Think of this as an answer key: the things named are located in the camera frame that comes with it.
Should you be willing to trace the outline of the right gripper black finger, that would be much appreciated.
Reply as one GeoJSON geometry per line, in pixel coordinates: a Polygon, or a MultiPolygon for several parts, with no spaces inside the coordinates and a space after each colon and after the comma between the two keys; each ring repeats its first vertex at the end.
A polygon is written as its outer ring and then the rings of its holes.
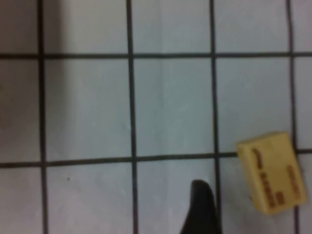
{"type": "Polygon", "coordinates": [[[213,191],[204,180],[196,179],[191,182],[190,206],[180,233],[222,233],[213,191]]]}

